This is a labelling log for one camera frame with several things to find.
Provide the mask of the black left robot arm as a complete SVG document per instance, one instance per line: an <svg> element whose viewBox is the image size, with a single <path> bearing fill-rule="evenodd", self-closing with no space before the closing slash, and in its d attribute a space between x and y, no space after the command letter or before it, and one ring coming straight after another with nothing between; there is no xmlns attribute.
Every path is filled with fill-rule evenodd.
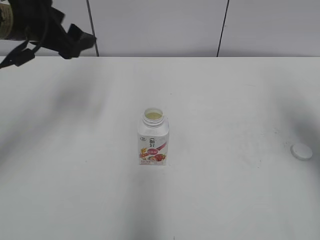
<svg viewBox="0 0 320 240"><path fill-rule="evenodd" d="M64 59L77 58L97 38L73 23L65 30L64 18L51 0L9 0L0 4L0 38L31 43L34 53L44 48Z"/></svg>

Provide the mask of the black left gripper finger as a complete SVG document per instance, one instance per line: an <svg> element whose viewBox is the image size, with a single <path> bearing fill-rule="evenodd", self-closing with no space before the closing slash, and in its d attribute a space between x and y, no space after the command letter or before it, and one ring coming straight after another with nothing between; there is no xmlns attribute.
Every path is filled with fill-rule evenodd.
<svg viewBox="0 0 320 240"><path fill-rule="evenodd" d="M72 56L79 57L81 52L94 48L96 45L97 38L92 34L82 32L77 40L75 40L72 47Z"/></svg>

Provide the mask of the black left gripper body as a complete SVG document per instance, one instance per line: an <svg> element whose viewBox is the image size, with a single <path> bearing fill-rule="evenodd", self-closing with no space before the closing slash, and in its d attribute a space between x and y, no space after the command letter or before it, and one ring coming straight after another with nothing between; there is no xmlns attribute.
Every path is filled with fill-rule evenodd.
<svg viewBox="0 0 320 240"><path fill-rule="evenodd" d="M76 25L71 26L75 36L66 32L62 26L65 17L63 12L51 4L26 4L24 17L26 41L34 45L32 49L26 48L26 53L34 57L40 48L46 48L57 52L64 59L80 56L83 51L80 38L84 32Z"/></svg>

